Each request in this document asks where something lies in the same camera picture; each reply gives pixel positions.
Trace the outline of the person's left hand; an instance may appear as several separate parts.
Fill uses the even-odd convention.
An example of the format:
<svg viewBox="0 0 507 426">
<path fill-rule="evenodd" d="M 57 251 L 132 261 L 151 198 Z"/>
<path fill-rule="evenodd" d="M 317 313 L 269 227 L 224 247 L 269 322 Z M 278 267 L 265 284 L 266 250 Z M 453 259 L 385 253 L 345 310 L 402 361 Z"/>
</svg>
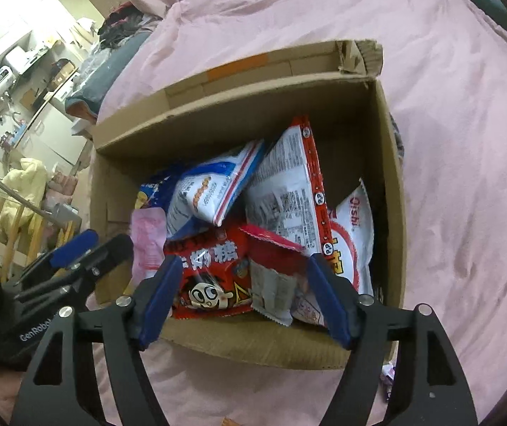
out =
<svg viewBox="0 0 507 426">
<path fill-rule="evenodd" d="M 24 375 L 24 372 L 0 370 L 0 417 L 7 423 L 11 421 Z"/>
</svg>

